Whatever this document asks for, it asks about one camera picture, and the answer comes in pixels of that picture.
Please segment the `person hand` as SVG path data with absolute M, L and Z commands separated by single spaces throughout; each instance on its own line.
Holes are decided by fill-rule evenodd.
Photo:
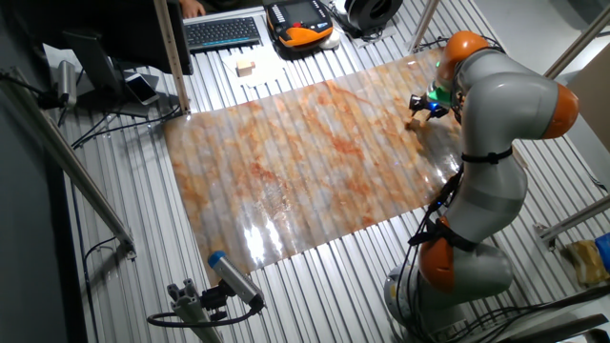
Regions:
M 179 0 L 184 18 L 195 18 L 206 14 L 204 6 L 198 0 Z

